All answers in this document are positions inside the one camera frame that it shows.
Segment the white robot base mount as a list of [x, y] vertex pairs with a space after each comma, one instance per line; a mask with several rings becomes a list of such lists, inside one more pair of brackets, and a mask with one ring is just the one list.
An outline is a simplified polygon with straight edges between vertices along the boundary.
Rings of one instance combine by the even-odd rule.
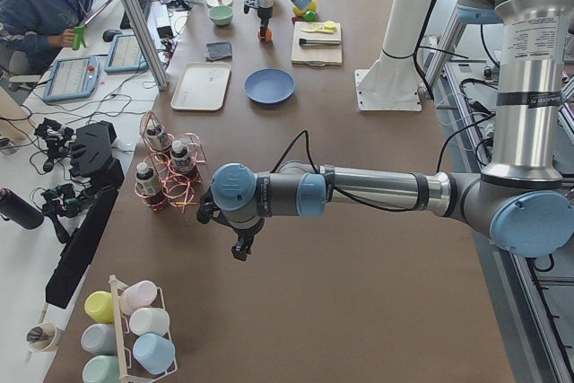
[[394, 0], [378, 60], [355, 71], [358, 107], [370, 111], [419, 111], [413, 52], [423, 22], [423, 0]]

